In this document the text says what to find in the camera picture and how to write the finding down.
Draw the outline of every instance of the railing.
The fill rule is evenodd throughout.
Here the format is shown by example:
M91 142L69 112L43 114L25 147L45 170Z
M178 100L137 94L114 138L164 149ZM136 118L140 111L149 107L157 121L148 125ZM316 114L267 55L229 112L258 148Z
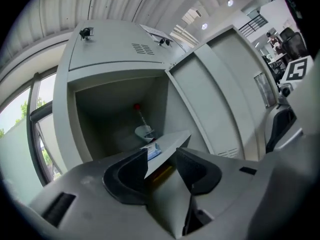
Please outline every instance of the railing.
M239 28L239 31L245 36L250 36L253 32L256 32L262 26L266 25L268 21L262 17L260 14L254 17L247 24Z

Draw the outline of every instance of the cabinet compartment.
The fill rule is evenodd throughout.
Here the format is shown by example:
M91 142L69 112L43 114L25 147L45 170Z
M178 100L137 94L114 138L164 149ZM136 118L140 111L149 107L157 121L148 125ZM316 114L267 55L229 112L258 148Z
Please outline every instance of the cabinet compartment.
M141 105L147 124L156 131L160 142L166 139L164 142L168 144L170 139L161 136L189 131L191 136L185 147L208 151L192 116L166 75L102 84L76 92L75 99L82 134L93 160L146 145L135 135L136 127L143 125L133 108L135 103ZM180 141L187 140L186 136L172 135Z

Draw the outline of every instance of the desk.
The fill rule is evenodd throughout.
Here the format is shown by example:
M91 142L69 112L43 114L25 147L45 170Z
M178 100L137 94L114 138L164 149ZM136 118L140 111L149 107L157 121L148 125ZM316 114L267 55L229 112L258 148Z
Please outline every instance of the desk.
M276 63L278 60L282 59L284 56L286 56L287 54L286 53L283 53L281 55L278 55L274 58L274 60L270 61L268 64L272 64L272 63Z

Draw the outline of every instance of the ceiling light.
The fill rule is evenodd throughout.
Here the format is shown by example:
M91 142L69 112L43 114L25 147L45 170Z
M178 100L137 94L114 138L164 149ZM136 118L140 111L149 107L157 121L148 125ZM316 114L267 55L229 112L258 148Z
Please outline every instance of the ceiling light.
M234 4L234 1L233 0L228 0L228 6L232 6Z
M207 27L208 27L208 24L207 23L203 23L201 28L202 28L202 30L205 30Z

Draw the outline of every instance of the person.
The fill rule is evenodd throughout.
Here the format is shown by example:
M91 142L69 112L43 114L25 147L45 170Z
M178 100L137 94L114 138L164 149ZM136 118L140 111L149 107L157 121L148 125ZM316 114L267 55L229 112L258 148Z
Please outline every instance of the person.
M276 52L277 55L285 54L285 51L281 48L282 42L278 37L272 35L270 32L267 32L266 36L269 38L272 49Z

